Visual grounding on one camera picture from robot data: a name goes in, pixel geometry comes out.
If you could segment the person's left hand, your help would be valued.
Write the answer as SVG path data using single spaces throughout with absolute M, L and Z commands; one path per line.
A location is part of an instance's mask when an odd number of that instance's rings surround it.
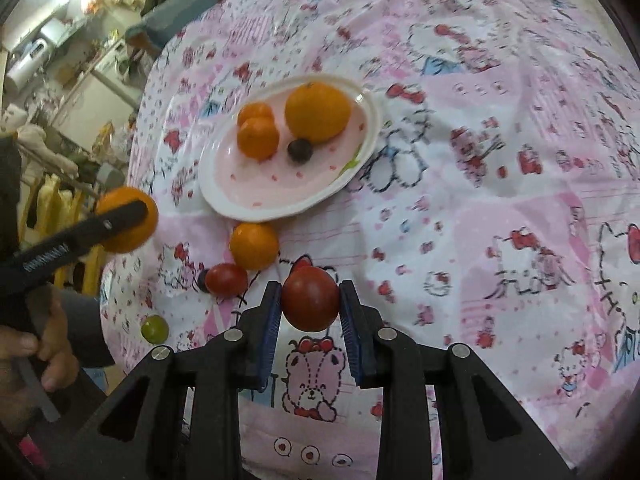
M 26 320 L 35 323 L 32 332 L 1 329 L 1 426 L 12 437 L 24 436 L 40 416 L 58 420 L 52 394 L 71 385 L 79 372 L 56 289 L 34 290 L 26 308 Z

